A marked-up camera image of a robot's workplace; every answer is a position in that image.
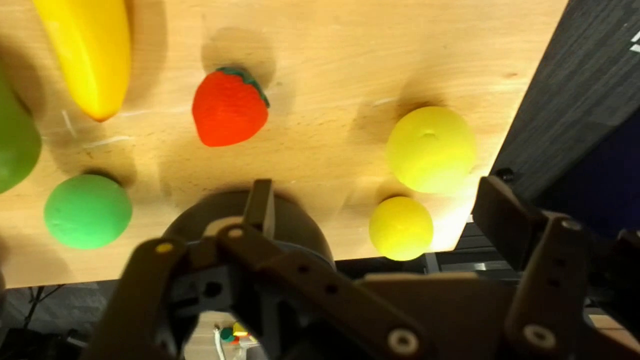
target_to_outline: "yellow banana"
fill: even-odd
[[[72,100],[90,118],[114,116],[130,78],[124,0],[33,0]]]

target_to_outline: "banana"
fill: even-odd
[[[70,99],[101,122],[124,103],[130,81],[130,28],[124,0],[33,0]]]
[[[0,71],[0,194],[22,183],[39,159],[39,135]]]

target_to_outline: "toy fruit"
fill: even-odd
[[[70,99],[90,118],[114,116],[130,81],[130,28],[124,0],[33,0]]]
[[[197,87],[191,116],[202,144],[230,146],[265,125],[268,100],[247,72],[219,68]]]
[[[131,202],[114,180],[97,175],[70,179],[48,196],[44,224],[68,248],[101,248],[114,243],[131,219]]]
[[[451,193],[475,165],[464,120],[445,109],[418,109],[393,126],[385,144],[393,176],[415,193]]]
[[[39,159],[39,135],[0,71],[0,193],[14,189]]]
[[[376,251],[390,260],[413,260],[432,243],[432,219],[411,198],[396,196],[379,202],[368,224]]]

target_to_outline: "robotic arm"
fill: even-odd
[[[206,236],[238,214],[240,224]],[[136,248],[83,358],[180,358],[204,311],[231,312],[269,358],[637,358],[582,321],[599,291],[637,330],[628,311],[640,298],[640,272],[628,275],[635,236],[597,247],[582,224],[525,206],[497,179],[481,179],[474,220],[523,268],[518,285],[474,275],[350,282],[333,272],[320,229],[269,180],[209,196]]]

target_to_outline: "green ball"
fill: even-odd
[[[44,224],[68,248],[101,248],[131,220],[131,202],[114,180],[97,175],[70,179],[48,196]]]

